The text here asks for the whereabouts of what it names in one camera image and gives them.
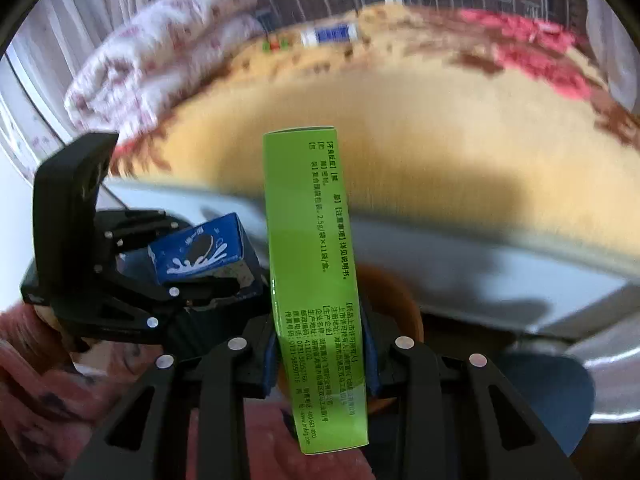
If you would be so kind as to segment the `blue cookie box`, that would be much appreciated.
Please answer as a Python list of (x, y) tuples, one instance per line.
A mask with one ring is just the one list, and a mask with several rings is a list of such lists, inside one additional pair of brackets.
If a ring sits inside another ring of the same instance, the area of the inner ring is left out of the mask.
[(262, 292), (262, 269), (237, 214), (170, 233), (149, 244), (158, 284), (207, 309)]

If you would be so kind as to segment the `green medicine box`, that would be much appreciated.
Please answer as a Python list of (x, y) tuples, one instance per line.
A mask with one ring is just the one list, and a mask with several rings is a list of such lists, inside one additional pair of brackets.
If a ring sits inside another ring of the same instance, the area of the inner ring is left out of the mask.
[(264, 174), (273, 318), (300, 450), (361, 448), (366, 370), (336, 130), (267, 133)]

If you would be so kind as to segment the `white floral folded quilt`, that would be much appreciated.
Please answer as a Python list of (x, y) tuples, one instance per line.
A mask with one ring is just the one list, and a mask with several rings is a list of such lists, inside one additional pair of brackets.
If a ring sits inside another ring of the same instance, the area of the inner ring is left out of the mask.
[(80, 132), (122, 140), (155, 129), (246, 40), (264, 32), (258, 0), (153, 0), (108, 36), (74, 77), (64, 106)]

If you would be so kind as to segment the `red green toy car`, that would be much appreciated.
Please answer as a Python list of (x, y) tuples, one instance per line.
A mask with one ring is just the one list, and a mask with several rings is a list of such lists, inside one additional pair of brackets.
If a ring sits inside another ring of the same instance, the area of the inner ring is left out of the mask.
[(267, 36), (262, 42), (264, 52), (276, 52), (288, 50), (292, 47), (291, 41), (286, 37)]

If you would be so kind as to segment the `yellow floral bed blanket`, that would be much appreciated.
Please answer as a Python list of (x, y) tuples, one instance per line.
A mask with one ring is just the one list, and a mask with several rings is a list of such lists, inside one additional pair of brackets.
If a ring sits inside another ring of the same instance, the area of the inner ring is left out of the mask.
[(111, 172), (262, 194), (262, 138), (336, 129), (352, 209), (639, 269), (639, 118), (562, 26), (374, 4), (354, 44), (247, 41)]

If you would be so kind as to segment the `blue white crumpled wrapper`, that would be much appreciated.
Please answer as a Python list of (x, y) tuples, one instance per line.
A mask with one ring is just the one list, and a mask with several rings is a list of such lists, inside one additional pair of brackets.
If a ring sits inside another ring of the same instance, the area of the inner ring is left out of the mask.
[(355, 23), (336, 23), (326, 26), (314, 26), (300, 33), (300, 41), (306, 48), (320, 44), (346, 44), (359, 38), (358, 26)]

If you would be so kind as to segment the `white curtain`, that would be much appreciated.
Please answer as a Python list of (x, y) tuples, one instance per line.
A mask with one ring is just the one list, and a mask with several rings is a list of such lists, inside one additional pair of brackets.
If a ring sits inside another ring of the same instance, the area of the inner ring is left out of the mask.
[(611, 94), (639, 114), (639, 51), (605, 0), (586, 0), (586, 31)]

